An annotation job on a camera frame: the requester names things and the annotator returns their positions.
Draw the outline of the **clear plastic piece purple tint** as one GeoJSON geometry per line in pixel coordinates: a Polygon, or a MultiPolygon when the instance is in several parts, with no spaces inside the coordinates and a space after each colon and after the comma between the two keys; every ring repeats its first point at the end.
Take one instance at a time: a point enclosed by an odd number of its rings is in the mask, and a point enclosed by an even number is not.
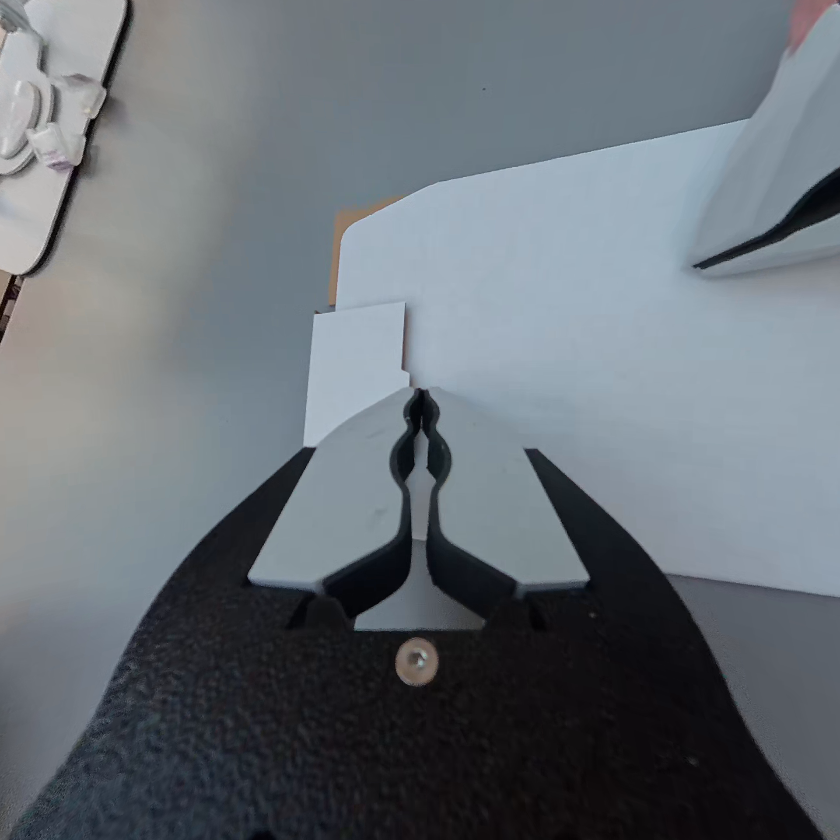
{"type": "Polygon", "coordinates": [[[77,167],[86,147],[83,133],[65,133],[56,122],[42,129],[27,129],[25,136],[37,160],[53,172],[68,172],[77,167]]]}

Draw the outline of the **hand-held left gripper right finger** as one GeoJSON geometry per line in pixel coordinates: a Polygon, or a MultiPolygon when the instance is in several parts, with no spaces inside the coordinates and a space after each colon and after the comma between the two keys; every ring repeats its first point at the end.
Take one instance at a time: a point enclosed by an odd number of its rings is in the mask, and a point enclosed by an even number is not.
{"type": "Polygon", "coordinates": [[[573,546],[519,435],[440,387],[424,395],[427,567],[453,599],[522,599],[587,586],[573,546]]]}

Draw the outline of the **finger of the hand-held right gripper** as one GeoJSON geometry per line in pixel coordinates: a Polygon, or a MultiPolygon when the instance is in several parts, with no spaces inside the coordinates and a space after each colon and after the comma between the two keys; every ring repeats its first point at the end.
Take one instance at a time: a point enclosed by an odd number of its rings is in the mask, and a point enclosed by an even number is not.
{"type": "Polygon", "coordinates": [[[695,271],[734,277],[838,254],[836,208],[785,208],[782,215],[710,213],[698,227],[695,271]]]}
{"type": "Polygon", "coordinates": [[[770,89],[731,147],[698,227],[709,214],[839,211],[839,9],[825,2],[788,45],[770,89]]]}

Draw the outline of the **white tilting stand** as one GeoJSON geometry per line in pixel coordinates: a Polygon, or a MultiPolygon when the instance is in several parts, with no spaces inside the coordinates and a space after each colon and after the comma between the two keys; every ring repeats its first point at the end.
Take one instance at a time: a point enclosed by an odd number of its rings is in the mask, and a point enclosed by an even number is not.
{"type": "Polygon", "coordinates": [[[44,257],[108,95],[127,1],[1,2],[1,269],[44,257]]]}

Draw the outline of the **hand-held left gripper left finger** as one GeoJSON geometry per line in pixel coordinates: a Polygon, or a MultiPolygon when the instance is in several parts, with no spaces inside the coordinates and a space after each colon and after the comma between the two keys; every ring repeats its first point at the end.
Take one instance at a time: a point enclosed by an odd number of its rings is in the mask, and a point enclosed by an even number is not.
{"type": "Polygon", "coordinates": [[[403,585],[416,402],[401,388],[322,439],[248,572],[252,585],[334,599],[386,599],[403,585]]]}

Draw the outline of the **white cardboard box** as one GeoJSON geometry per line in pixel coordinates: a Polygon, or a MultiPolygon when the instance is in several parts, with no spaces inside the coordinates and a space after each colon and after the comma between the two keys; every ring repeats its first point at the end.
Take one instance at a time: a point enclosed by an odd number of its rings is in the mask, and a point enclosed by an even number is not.
{"type": "Polygon", "coordinates": [[[838,596],[838,257],[686,256],[742,124],[440,182],[349,226],[304,444],[404,367],[514,426],[666,572],[838,596]]]}

